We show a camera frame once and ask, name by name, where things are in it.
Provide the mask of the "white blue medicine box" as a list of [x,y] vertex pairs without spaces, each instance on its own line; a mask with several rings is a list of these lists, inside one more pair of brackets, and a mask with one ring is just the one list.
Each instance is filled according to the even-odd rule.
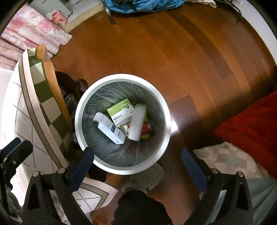
[[106,115],[97,112],[93,121],[98,123],[98,129],[115,144],[124,144],[126,135]]

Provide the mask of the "green white carton box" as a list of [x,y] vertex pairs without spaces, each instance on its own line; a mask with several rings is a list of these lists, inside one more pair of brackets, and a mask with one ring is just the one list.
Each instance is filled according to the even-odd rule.
[[113,123],[118,128],[130,123],[134,111],[133,105],[127,98],[107,109]]

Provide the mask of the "white barcode medicine box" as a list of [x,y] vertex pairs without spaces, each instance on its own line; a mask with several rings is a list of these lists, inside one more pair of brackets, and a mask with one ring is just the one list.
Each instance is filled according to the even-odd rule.
[[129,124],[128,138],[132,141],[139,142],[141,139],[141,131],[146,116],[147,106],[144,104],[136,104],[135,111],[131,117]]

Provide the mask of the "white round trash bin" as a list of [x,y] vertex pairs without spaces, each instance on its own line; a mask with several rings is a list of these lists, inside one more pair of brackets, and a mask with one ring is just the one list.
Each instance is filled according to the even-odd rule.
[[94,151],[94,164],[131,175],[153,166],[170,140],[170,113],[160,92],[134,75],[109,75],[92,84],[76,109],[81,149]]

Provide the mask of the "white diamond pattern tablecloth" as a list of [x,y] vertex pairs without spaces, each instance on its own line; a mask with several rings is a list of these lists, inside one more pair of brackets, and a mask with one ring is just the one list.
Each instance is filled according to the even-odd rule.
[[73,128],[45,46],[23,52],[7,87],[1,117],[4,147],[28,140],[33,152],[1,168],[1,224],[93,224],[117,190],[87,174],[70,193],[65,170]]

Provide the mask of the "red blanket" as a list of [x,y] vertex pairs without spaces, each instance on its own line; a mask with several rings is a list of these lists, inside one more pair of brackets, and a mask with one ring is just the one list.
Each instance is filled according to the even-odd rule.
[[276,91],[222,122],[213,135],[246,152],[276,178]]

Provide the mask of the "red can in bin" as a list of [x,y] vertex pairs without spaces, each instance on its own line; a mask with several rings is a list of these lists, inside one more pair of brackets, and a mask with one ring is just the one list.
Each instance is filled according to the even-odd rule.
[[151,134],[153,132],[154,132],[154,123],[151,120],[145,121],[142,126],[141,135],[144,136],[147,134]]

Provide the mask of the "pink floral curtain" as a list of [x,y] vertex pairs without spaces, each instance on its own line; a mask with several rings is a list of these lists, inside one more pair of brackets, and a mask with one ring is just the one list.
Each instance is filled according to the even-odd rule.
[[66,45],[72,36],[28,4],[22,6],[1,34],[1,68],[14,70],[26,49],[46,46],[49,57]]

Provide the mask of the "beige doormat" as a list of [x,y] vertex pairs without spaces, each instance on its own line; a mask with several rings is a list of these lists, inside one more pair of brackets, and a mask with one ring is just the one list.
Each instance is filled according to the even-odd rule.
[[79,3],[73,4],[72,7],[73,14],[69,17],[68,23],[63,27],[66,33],[70,33],[81,23],[104,10],[101,1],[79,1]]

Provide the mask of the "pink tissue pack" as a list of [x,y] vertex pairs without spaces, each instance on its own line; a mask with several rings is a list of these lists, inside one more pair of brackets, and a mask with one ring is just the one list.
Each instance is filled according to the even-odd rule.
[[59,28],[63,28],[68,22],[68,18],[65,17],[59,10],[55,10],[54,12],[52,12],[50,14],[50,18],[51,21]]

